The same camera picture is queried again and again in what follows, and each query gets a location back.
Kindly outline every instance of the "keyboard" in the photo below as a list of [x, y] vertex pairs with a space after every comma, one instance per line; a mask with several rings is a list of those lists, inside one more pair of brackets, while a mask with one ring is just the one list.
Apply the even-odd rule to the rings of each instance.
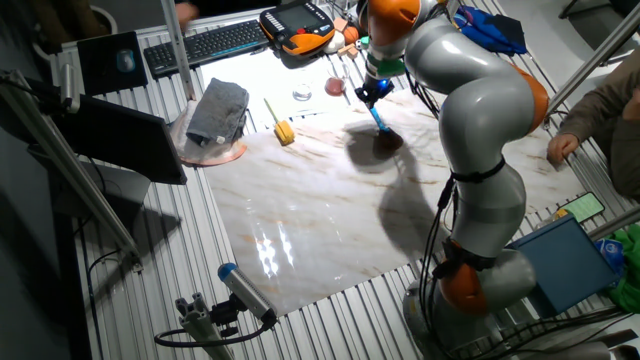
[[[221, 27], [184, 38], [189, 67], [266, 47], [269, 40], [257, 20]], [[171, 43], [144, 49], [144, 57], [154, 79], [178, 72]]]

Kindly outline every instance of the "blue box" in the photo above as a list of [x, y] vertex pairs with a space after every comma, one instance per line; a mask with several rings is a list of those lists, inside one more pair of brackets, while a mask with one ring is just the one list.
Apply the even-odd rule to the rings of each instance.
[[561, 314], [618, 280], [618, 275], [571, 215], [509, 244], [536, 272], [528, 298], [541, 318]]

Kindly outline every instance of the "table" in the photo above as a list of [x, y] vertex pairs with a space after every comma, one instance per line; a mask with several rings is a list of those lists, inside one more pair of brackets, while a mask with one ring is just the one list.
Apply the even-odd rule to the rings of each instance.
[[[501, 12], [497, 3], [492, 0], [471, 5], [490, 13]], [[255, 18], [257, 13], [198, 20], [190, 33]], [[169, 41], [166, 28], [163, 27], [143, 29], [137, 34], [142, 49]], [[515, 56], [505, 59], [532, 73], [550, 94], [555, 92], [554, 85], [546, 80], [533, 58]], [[342, 63], [335, 57], [331, 61]], [[63, 52], [53, 58], [51, 68], [54, 82], [58, 81], [57, 70], [64, 63], [79, 67], [74, 43], [65, 45]], [[362, 81], [364, 64], [359, 59], [348, 60], [346, 63], [352, 69], [348, 84], [352, 90], [354, 84], [357, 86]], [[191, 75], [196, 80], [196, 93], [201, 95], [204, 88], [202, 70], [192, 70]], [[394, 82], [399, 89], [407, 88], [404, 79], [394, 79]], [[172, 76], [151, 80], [144, 88], [109, 93], [97, 98], [171, 121], [186, 106], [179, 94], [182, 94], [181, 83]], [[357, 102], [351, 94], [349, 92], [344, 99], [347, 105]], [[265, 123], [250, 116], [245, 135], [272, 130], [271, 121], [269, 119]], [[556, 122], [557, 118], [554, 117], [551, 135], [556, 131]], [[571, 164], [572, 168], [585, 187], [595, 191], [607, 206], [607, 212], [603, 216], [585, 224], [585, 228], [593, 230], [606, 220], [621, 214], [629, 205], [616, 198], [610, 185], [603, 180], [606, 172], [601, 167], [603, 162], [597, 152], [585, 146], [580, 154], [591, 159], [592, 165], [579, 167]], [[91, 276], [97, 291], [97, 324], [93, 323], [88, 306], [84, 271], [80, 271], [91, 347], [96, 358], [99, 357], [95, 332], [97, 326], [105, 358], [206, 359], [205, 353], [200, 350], [161, 348], [155, 346], [152, 339], [155, 333], [179, 327], [178, 314], [173, 309], [175, 299], [187, 298], [192, 293], [201, 291], [211, 305], [226, 300], [229, 295], [226, 287], [215, 277], [220, 264], [235, 261], [218, 204], [201, 169], [185, 168], [185, 172], [189, 179], [186, 186], [152, 184], [145, 198], [144, 212], [134, 229], [145, 270], [139, 275], [135, 274], [130, 271], [126, 261], [107, 261], [96, 266]], [[515, 237], [531, 232], [532, 227], [548, 215], [548, 211], [543, 211], [527, 216]], [[85, 229], [89, 263], [113, 250], [113, 241], [103, 235], [101, 229], [93, 224]], [[84, 269], [86, 264], [79, 238], [76, 239], [76, 249], [79, 255], [78, 265]], [[348, 359], [382, 358], [383, 355], [390, 359], [421, 358], [408, 336], [402, 318], [402, 296], [414, 279], [409, 266], [386, 272], [289, 313], [281, 318], [275, 331], [250, 342], [234, 345], [232, 349], [238, 359]], [[609, 304], [608, 299], [594, 296], [564, 316], [576, 316]], [[522, 322], [531, 319], [535, 319], [535, 313], [529, 311], [526, 303], [510, 309], [509, 315], [499, 314], [498, 318], [505, 325], [514, 320]], [[239, 328], [242, 334], [253, 332], [257, 327], [251, 315], [243, 314], [240, 317]], [[539, 331], [540, 328], [532, 330], [533, 333]], [[480, 341], [469, 351], [485, 351], [495, 342], [495, 339]]]

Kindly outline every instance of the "red object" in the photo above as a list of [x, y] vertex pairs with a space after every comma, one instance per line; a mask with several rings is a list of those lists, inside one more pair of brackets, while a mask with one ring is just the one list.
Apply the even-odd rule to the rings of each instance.
[[341, 96], [344, 92], [344, 81], [331, 77], [327, 80], [324, 90], [331, 96]]

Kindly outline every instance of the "folded towel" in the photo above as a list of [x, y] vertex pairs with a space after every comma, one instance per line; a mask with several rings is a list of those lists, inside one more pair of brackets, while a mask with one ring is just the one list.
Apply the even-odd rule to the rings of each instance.
[[212, 79], [193, 114], [187, 136], [202, 147], [209, 141], [230, 144], [242, 135], [248, 103], [247, 90]]

